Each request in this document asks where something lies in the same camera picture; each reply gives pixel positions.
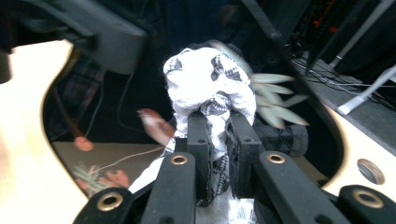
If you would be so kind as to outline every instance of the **white cloth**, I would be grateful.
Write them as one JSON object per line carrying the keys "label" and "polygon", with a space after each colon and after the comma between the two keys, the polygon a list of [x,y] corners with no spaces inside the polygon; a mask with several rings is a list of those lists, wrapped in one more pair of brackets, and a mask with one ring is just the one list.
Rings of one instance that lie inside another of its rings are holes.
{"label": "white cloth", "polygon": [[[190,113],[200,110],[206,119],[211,146],[211,197],[206,201],[198,202],[198,204],[208,205],[212,200],[215,201],[207,208],[200,208],[197,215],[211,216],[216,209],[252,211],[251,201],[236,200],[230,197],[227,135],[225,132],[231,110],[245,115],[250,125],[253,123],[256,101],[248,75],[232,59],[212,48],[184,49],[165,63],[163,72],[166,76],[168,93],[177,121],[175,136],[166,146],[163,156],[174,152],[176,137],[185,138],[188,136],[187,120]],[[159,159],[154,161],[136,179],[130,190],[135,192],[155,179],[161,162]],[[224,192],[228,193],[216,199]],[[226,215],[223,217],[233,219],[234,217],[229,216],[231,211],[224,211]],[[249,216],[238,218],[245,220],[245,222],[238,223],[250,223],[251,221],[250,213]]]}

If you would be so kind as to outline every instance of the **black metal frame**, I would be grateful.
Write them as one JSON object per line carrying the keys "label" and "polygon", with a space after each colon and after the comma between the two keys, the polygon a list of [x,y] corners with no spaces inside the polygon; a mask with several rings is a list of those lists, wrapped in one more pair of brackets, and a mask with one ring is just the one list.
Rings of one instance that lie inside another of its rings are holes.
{"label": "black metal frame", "polygon": [[[148,39],[147,31],[92,0],[7,0],[0,18],[6,21],[0,22],[0,49],[10,51],[20,41],[67,39],[104,70],[123,75],[134,73]],[[29,33],[18,36],[13,30],[18,24]]]}
{"label": "black metal frame", "polygon": [[[164,158],[156,181],[136,194],[105,189],[78,214],[78,223],[195,223],[195,202],[207,196],[209,147],[205,118],[189,116],[189,138]],[[247,119],[233,112],[229,148],[237,198],[254,198],[259,223],[390,223],[396,204],[363,186],[346,186],[337,198],[322,191],[288,155],[266,151]],[[103,204],[111,209],[104,211]]]}

